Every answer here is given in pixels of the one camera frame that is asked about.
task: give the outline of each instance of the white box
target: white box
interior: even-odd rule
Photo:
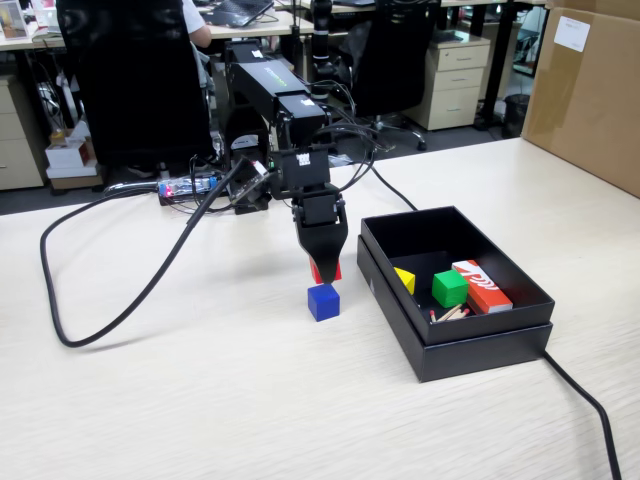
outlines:
[[[45,153],[52,168],[81,168],[89,160],[89,150],[84,143],[51,145]]]
[[[47,168],[49,178],[72,178],[72,177],[92,177],[98,174],[100,165],[95,158],[87,162],[84,167],[75,168]]]

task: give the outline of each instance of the black box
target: black box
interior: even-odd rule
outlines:
[[[433,275],[475,260],[513,309],[432,323]],[[422,382],[540,358],[555,302],[455,207],[362,220],[358,266]],[[416,275],[415,295],[394,267]]]

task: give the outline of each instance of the laptop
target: laptop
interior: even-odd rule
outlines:
[[[213,25],[247,26],[273,6],[273,0],[224,0],[202,17]]]
[[[333,4],[347,7],[373,7],[376,0],[333,0]]]

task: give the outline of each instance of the blue cube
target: blue cube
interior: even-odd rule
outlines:
[[[309,289],[309,310],[316,322],[340,315],[340,295],[331,285],[318,285]]]

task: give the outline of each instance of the drawer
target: drawer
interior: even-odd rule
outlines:
[[[484,68],[436,72],[433,90],[458,90],[461,88],[479,87],[482,84],[483,73]]]
[[[15,113],[16,107],[13,105],[9,87],[0,87],[0,113]]]
[[[443,48],[434,51],[434,61],[439,72],[484,68],[489,58],[489,45],[479,47]]]
[[[434,92],[429,112],[429,130],[473,124],[480,87]]]
[[[5,113],[0,115],[0,141],[18,140],[25,138],[22,124],[17,113]]]
[[[0,190],[41,187],[42,177],[26,139],[0,142]]]

